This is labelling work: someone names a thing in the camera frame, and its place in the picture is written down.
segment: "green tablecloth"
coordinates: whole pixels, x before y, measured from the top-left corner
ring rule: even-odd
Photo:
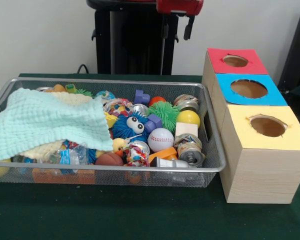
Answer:
[[[200,82],[200,76],[21,74],[22,77]],[[0,183],[1,239],[300,240],[293,203],[227,204],[207,188]]]

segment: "metal basket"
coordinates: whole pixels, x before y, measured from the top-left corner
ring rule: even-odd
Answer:
[[[41,163],[0,162],[0,182],[55,183],[134,186],[201,187],[209,185],[226,164],[225,153],[217,130],[208,90],[198,83],[147,82],[122,80],[16,78],[0,91],[0,112],[7,105],[8,96],[19,88],[35,90],[55,84],[74,83],[77,89],[93,94],[108,90],[118,98],[133,100],[136,89],[150,96],[163,96],[173,102],[181,94],[199,99],[201,124],[198,136],[206,159],[200,168],[127,167],[101,165],[64,165]],[[76,169],[76,173],[62,174],[61,169]]]

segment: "white wall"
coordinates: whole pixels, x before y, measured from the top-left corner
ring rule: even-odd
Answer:
[[[206,48],[256,49],[275,81],[300,16],[300,0],[205,0],[192,36],[180,18],[172,74],[201,75]],[[94,10],[85,0],[0,0],[0,88],[19,73],[97,71],[90,37]]]
[[[0,0],[0,89],[19,73],[97,72],[95,11],[85,0]]]
[[[201,75],[207,48],[256,49],[278,83],[300,17],[300,0],[205,0],[191,39],[179,18],[172,72]]]

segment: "round hole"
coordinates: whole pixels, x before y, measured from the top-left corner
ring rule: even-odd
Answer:
[[[236,55],[227,55],[223,58],[223,61],[225,64],[235,68],[243,68],[248,65],[247,59]]]
[[[285,133],[284,123],[272,116],[256,116],[250,120],[251,126],[267,137],[279,137]]]
[[[268,93],[264,85],[248,79],[234,81],[231,83],[231,89],[237,94],[250,99],[258,99],[267,95]]]

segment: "white ball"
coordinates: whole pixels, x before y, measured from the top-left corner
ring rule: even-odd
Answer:
[[[148,137],[148,145],[156,153],[171,148],[174,145],[174,140],[174,136],[168,129],[156,128]]]

